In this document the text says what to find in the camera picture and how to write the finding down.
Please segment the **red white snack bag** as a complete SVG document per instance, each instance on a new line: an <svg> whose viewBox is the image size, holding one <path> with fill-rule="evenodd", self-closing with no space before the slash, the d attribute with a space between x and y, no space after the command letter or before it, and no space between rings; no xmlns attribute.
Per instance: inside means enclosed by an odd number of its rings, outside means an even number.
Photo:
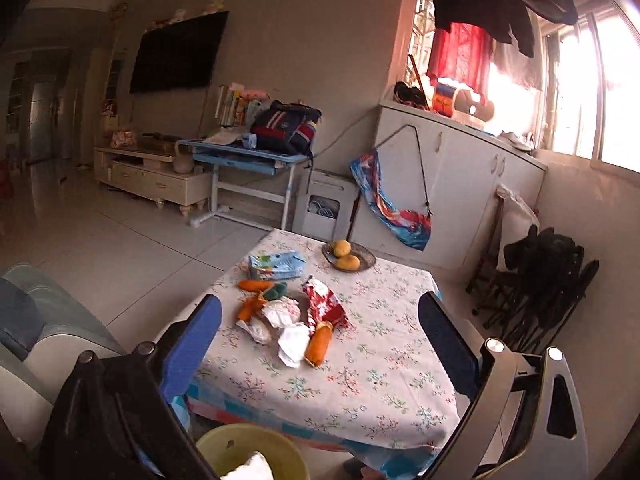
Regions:
<svg viewBox="0 0 640 480"><path fill-rule="evenodd" d="M333 328L349 328L344 307L326 284L311 276L302 289L308 298L307 318L311 335L321 323L329 323Z"/></svg>

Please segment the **dark striped backpack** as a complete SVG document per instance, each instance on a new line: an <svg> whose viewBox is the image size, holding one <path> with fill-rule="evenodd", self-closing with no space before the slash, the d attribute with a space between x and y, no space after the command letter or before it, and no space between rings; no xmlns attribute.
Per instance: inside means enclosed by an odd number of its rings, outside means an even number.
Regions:
<svg viewBox="0 0 640 480"><path fill-rule="evenodd" d="M256 136L258 150L311 157L321 117L322 113L316 108L273 101L254 119L250 132Z"/></svg>

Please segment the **row of books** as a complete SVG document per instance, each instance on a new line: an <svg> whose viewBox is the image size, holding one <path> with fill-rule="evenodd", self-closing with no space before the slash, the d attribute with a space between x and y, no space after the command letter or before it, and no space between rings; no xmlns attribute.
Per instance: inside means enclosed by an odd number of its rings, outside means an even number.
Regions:
<svg viewBox="0 0 640 480"><path fill-rule="evenodd" d="M222 84L218 88L215 120L224 128L249 127L271 103L268 93L247 89L242 84Z"/></svg>

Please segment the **floral white tablecloth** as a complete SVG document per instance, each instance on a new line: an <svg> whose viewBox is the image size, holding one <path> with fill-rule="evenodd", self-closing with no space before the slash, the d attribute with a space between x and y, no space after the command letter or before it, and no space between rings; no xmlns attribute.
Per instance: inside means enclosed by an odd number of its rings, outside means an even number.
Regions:
<svg viewBox="0 0 640 480"><path fill-rule="evenodd" d="M245 292L236 283L246 278L248 261L235 263L209 287L222 307L222 322L194 379L236 396L240 381L253 376L269 382L266 396L284 413L284 388L295 377L319 390L306 405L319 414L334 401L340 408L359 403L366 419L386 415L400 421L403 448L428 440L442 448L459 422L454 386L425 336L418 303L426 292L437 292L428 272L378 260L369 270L344 273L326 261L321 245L301 235L274 230L252 250L256 256L296 250L305 259L305 278L318 278L344 307L349 328L332 337L323 363L285 366L275 342L258 344L235 324Z"/></svg>

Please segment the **green plush towel with label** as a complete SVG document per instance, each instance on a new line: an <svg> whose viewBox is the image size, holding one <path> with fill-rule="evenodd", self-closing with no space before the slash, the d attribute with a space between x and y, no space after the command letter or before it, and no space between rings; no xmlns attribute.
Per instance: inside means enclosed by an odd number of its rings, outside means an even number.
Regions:
<svg viewBox="0 0 640 480"><path fill-rule="evenodd" d="M286 284L285 282L274 283L268 289L262 292L262 299L265 300L265 302L278 300L285 296L287 291L288 284Z"/></svg>

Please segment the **cream tv cabinet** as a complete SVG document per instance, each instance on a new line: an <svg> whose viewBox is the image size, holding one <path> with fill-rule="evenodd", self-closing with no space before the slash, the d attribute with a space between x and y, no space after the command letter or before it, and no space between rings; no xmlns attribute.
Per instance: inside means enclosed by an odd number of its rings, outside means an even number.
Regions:
<svg viewBox="0 0 640 480"><path fill-rule="evenodd" d="M150 200L158 208L175 204L187 216L193 207L204 209L212 184L201 166L194 165L190 172L179 174L174 168L175 159L168 154L94 148L94 176L98 182Z"/></svg>

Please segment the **white plastic stool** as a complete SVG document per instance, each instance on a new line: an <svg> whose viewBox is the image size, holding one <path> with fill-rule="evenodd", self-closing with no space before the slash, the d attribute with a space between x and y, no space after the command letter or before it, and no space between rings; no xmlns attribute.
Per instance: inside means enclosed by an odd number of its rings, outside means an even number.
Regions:
<svg viewBox="0 0 640 480"><path fill-rule="evenodd" d="M292 231L325 242L346 240L358 193L352 180L307 170L299 181Z"/></svg>

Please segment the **white paper napkin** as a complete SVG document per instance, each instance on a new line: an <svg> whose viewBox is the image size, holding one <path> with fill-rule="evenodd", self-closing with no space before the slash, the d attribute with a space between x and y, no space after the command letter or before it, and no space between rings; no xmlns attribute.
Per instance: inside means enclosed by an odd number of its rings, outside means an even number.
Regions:
<svg viewBox="0 0 640 480"><path fill-rule="evenodd" d="M309 327L304 323L285 326L278 339L278 357L291 368L299 368L310 341Z"/></svg>

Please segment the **long orange plush carrot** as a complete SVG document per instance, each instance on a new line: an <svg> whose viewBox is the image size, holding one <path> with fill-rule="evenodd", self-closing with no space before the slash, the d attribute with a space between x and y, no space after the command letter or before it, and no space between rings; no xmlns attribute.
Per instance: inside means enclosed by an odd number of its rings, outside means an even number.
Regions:
<svg viewBox="0 0 640 480"><path fill-rule="evenodd" d="M273 286L273 282L242 280L236 283L236 287L243 292L251 292L252 294L261 294Z"/></svg>

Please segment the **black folding chairs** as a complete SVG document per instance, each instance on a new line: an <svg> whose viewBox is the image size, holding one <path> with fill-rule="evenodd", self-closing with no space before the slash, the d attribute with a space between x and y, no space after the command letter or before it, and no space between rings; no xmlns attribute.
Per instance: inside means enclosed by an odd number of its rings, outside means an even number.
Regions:
<svg viewBox="0 0 640 480"><path fill-rule="evenodd" d="M537 353L558 338L598 271L585 249L552 228L530 226L527 233L499 246L495 238L480 253L465 291L478 293L472 315L487 310L483 327L501 327L512 350Z"/></svg>

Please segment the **orange cylinder wrapper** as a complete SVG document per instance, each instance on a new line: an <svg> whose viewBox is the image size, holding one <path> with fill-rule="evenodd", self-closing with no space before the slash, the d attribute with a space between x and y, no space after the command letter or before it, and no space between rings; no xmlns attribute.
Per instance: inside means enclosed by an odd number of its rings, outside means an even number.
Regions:
<svg viewBox="0 0 640 480"><path fill-rule="evenodd" d="M314 329L304 354L305 361L312 367L320 366L333 336L333 324L322 321Z"/></svg>

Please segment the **yellow mango right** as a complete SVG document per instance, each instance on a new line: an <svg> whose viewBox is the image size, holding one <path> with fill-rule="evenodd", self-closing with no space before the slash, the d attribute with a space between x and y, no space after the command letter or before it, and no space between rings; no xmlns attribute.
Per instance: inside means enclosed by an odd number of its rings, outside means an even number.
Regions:
<svg viewBox="0 0 640 480"><path fill-rule="evenodd" d="M347 271L347 272L355 272L360 269L360 259L353 254L349 254L344 258L337 258L335 261L335 267L337 269Z"/></svg>

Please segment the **red hanging garment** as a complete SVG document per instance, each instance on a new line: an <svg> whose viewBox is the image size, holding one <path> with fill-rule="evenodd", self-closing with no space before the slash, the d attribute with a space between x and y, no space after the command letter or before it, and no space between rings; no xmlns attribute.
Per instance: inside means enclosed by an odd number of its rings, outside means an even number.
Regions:
<svg viewBox="0 0 640 480"><path fill-rule="evenodd" d="M436 28L426 71L431 86L448 79L485 99L493 43L484 29L474 25L452 23L449 32Z"/></svg>

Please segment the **white storage cabinet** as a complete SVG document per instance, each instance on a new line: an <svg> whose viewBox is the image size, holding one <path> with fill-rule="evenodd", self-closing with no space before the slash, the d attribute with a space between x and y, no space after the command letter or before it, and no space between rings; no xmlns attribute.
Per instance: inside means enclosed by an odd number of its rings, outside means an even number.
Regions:
<svg viewBox="0 0 640 480"><path fill-rule="evenodd" d="M387 197L400 209L433 211L425 249L401 244L362 200L352 240L386 259L463 274L488 240L503 184L535 207L547 167L490 134L451 119L385 101L378 108L374 146Z"/></svg>

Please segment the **woven fruit plate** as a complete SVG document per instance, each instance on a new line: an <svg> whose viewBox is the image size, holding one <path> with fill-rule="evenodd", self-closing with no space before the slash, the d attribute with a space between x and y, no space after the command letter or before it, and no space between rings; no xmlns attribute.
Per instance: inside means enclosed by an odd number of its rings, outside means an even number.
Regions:
<svg viewBox="0 0 640 480"><path fill-rule="evenodd" d="M375 266L375 255L369 249L348 240L329 242L321 247L322 255L334 269L355 273L371 269Z"/></svg>

